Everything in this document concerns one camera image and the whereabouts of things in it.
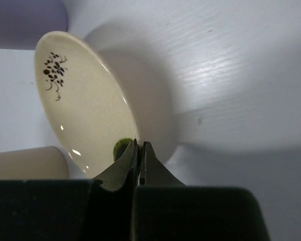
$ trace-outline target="cream plate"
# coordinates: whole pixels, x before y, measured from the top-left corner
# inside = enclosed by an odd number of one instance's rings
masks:
[[[88,177],[113,163],[117,141],[139,139],[115,75],[84,41],[59,31],[44,35],[36,47],[35,75],[53,131]]]

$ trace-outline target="white table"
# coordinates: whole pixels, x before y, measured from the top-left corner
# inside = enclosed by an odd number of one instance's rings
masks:
[[[65,4],[70,32],[101,51],[133,99],[158,97],[139,114],[159,158],[172,156],[166,166],[186,184],[248,188],[272,240],[301,240],[301,0]],[[0,152],[60,146],[33,54],[0,50]]]

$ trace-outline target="plate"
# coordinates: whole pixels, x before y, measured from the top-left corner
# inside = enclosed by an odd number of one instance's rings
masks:
[[[135,115],[115,74],[84,41],[66,32],[45,34],[36,46],[35,76],[54,133],[89,178],[114,162],[119,140],[139,140]]]

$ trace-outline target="black floral design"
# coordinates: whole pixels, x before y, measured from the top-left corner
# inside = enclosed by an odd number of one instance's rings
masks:
[[[50,83],[50,88],[46,90],[51,90],[54,86],[56,86],[56,92],[58,94],[56,101],[60,100],[61,96],[59,93],[59,87],[63,87],[64,80],[62,77],[65,74],[65,70],[68,70],[61,65],[67,61],[66,56],[63,58],[59,54],[54,54],[50,52],[48,59],[45,62],[46,68],[43,73],[47,75],[46,81]]]

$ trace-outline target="dark green round object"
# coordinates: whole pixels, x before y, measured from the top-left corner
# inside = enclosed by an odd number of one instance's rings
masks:
[[[132,138],[123,138],[115,144],[113,150],[114,162],[122,156],[131,141]]]

